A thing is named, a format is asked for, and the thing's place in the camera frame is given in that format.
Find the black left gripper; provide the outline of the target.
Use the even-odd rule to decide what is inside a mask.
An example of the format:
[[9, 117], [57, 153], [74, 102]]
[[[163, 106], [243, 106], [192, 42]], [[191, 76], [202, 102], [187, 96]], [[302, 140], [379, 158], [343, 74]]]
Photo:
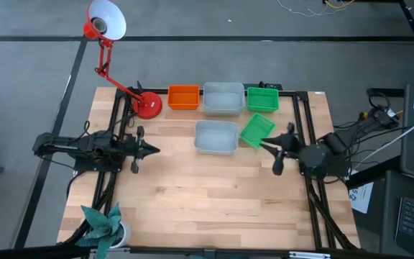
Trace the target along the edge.
[[137, 133], [134, 135], [132, 133], [126, 134], [125, 139], [125, 152], [126, 155], [130, 155], [133, 157], [133, 161], [131, 164], [131, 172], [138, 173], [139, 172], [139, 162], [142, 160], [142, 157], [145, 158], [148, 155], [153, 155], [160, 152], [160, 149], [147, 143], [143, 140], [144, 137], [144, 127], [138, 126]]

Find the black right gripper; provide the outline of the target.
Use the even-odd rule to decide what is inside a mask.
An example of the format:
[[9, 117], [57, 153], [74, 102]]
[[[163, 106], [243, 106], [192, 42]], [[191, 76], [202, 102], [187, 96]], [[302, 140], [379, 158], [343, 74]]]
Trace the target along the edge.
[[261, 147], [267, 151], [273, 151], [274, 163], [272, 172], [281, 176], [284, 169], [284, 158], [297, 159], [300, 150], [300, 142], [296, 138], [295, 125], [292, 122], [287, 124], [287, 132], [276, 137], [262, 138]]

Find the green plastic mesh basket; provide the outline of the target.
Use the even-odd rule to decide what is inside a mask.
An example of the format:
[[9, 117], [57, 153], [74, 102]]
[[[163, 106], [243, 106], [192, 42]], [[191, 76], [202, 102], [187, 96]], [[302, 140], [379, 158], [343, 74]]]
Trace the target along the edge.
[[252, 112], [275, 112], [280, 108], [279, 91], [272, 88], [249, 87], [247, 109]]
[[261, 114], [255, 113], [240, 133], [240, 139], [255, 149], [260, 148], [263, 138], [267, 138], [275, 128], [275, 123]]

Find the grey plastic basket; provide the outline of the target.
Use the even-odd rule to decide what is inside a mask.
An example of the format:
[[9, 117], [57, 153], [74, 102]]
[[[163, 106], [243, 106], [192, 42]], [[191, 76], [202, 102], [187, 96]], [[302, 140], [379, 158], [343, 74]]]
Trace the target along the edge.
[[200, 153], [232, 155], [238, 141], [239, 125], [235, 122], [201, 120], [195, 124], [194, 145]]
[[207, 82], [203, 85], [203, 110], [207, 116], [237, 117], [244, 107], [242, 83]]

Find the red desk lamp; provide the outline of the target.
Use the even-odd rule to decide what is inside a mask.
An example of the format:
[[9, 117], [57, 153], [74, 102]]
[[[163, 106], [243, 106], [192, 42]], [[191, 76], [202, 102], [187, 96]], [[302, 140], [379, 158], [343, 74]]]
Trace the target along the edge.
[[109, 75], [114, 43], [125, 36], [126, 31], [127, 22], [115, 3], [110, 0], [91, 0], [86, 10], [83, 34], [89, 40], [97, 40], [100, 47], [98, 66], [94, 69], [96, 74], [134, 100], [132, 106], [140, 119], [152, 119], [162, 111], [161, 98], [154, 92], [142, 91], [139, 83], [140, 93], [136, 94]]

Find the white plant pot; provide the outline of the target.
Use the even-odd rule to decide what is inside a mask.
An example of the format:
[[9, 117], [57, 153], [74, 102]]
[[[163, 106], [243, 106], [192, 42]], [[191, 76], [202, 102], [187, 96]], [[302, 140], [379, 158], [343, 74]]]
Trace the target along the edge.
[[120, 227], [117, 230], [116, 240], [113, 245], [110, 247], [111, 249], [121, 248], [127, 246], [127, 243], [131, 237], [131, 228], [126, 222], [120, 222]]

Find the green artificial plant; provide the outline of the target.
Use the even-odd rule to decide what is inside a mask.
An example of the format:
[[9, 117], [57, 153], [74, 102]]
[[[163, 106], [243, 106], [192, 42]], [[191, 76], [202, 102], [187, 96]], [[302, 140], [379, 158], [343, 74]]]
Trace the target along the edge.
[[119, 205], [114, 206], [106, 216], [97, 209], [81, 206], [87, 223], [92, 230], [75, 244], [80, 247], [96, 247], [96, 259], [106, 259], [109, 249], [124, 239]]

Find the white paper sheet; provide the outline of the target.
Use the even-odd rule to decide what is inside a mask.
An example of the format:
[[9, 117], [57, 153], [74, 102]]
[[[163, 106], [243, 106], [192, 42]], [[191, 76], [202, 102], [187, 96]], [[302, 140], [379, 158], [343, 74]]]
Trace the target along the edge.
[[373, 185], [374, 183], [371, 182], [349, 190], [349, 200], [353, 210], [361, 212], [362, 214], [368, 212]]

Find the white label strip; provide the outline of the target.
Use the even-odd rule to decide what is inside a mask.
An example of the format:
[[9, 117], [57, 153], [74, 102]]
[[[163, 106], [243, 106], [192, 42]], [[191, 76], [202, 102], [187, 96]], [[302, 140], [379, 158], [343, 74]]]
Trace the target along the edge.
[[331, 259], [331, 255], [326, 254], [326, 253], [290, 251], [288, 254], [288, 258], [289, 259]]

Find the black floor stand foot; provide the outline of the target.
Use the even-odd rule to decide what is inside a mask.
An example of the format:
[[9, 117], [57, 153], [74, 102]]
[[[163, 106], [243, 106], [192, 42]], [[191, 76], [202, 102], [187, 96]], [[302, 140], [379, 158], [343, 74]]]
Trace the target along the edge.
[[368, 96], [386, 96], [392, 98], [402, 98], [405, 90], [402, 88], [368, 88], [366, 90]]

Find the black side table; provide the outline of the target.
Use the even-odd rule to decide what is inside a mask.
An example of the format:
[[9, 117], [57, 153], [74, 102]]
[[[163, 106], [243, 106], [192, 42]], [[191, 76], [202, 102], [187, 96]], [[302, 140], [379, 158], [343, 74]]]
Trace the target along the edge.
[[414, 248], [406, 250], [395, 242], [400, 199], [402, 197], [414, 199], [414, 178], [394, 171], [386, 172], [385, 202], [379, 251], [388, 255], [414, 257]]

